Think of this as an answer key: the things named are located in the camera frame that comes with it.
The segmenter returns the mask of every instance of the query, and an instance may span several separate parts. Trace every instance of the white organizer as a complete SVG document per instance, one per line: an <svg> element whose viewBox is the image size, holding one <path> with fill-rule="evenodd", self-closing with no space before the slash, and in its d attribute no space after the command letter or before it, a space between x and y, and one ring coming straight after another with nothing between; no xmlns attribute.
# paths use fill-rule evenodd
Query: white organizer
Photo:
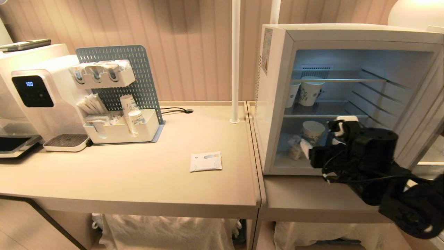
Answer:
<svg viewBox="0 0 444 250"><path fill-rule="evenodd" d="M79 83L74 76L71 76L78 89L126 87L136 80L133 68L128 68L123 71L117 72L116 75L119 81L111 80L108 73L106 72L100 73L100 77L98 80L95 80L91 74L82 73L82 78L85 80L85 83L83 84Z"/></svg>
<svg viewBox="0 0 444 250"><path fill-rule="evenodd" d="M159 128L155 109L141 109L146 122L135 124L137 134L135 137L130 135L125 118L121 117L115 125L104 125L103 134L99 135L92 125L83 125L86 133L95 144L108 143L130 143L130 142L149 142L152 141Z"/></svg>

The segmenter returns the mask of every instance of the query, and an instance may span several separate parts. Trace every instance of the mini fridge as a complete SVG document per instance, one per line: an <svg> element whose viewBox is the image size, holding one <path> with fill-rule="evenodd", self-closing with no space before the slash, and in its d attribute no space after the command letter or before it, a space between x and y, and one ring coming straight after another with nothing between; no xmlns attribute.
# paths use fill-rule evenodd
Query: mini fridge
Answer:
<svg viewBox="0 0 444 250"><path fill-rule="evenodd" d="M349 115L396 132L395 161L412 169L444 121L443 44L442 33L385 25L263 25L254 117L263 174L320 175L293 145L331 144L327 121Z"/></svg>

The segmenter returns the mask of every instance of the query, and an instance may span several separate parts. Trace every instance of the sticker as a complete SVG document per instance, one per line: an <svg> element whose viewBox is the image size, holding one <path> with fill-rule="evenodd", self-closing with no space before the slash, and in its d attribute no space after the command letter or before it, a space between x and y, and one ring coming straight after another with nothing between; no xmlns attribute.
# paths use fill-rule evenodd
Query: sticker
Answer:
<svg viewBox="0 0 444 250"><path fill-rule="evenodd" d="M265 74L268 73L268 63L270 60L270 47L271 47L272 35L273 35L273 30L270 28L265 28L264 44L262 46L262 70L265 72Z"/></svg>

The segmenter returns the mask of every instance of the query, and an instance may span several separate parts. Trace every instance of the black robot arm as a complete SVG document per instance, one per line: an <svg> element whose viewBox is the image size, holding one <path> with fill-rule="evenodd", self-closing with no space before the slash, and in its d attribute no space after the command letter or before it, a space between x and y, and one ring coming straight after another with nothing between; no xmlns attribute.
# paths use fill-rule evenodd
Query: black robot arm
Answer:
<svg viewBox="0 0 444 250"><path fill-rule="evenodd" d="M398 135L393 131L342 119L329 122L329 129L344 143L309 151L311 166L321 168L326 181L348 184L411 236L430 239L444 229L444 175L431 181L400 167L394 161ZM405 190L408 180L417 185Z"/></svg>

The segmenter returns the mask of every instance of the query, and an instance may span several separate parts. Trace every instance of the pegboard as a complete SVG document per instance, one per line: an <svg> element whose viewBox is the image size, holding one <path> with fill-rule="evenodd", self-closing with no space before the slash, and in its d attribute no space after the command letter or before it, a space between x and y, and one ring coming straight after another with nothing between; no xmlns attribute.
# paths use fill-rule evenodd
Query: pegboard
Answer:
<svg viewBox="0 0 444 250"><path fill-rule="evenodd" d="M127 59L136 81L127 87L91 89L99 94L108 110L122 110L120 97L132 94L140 109L155 109L159 124L164 124L151 74L147 51L142 45L78 48L75 53L80 63Z"/></svg>

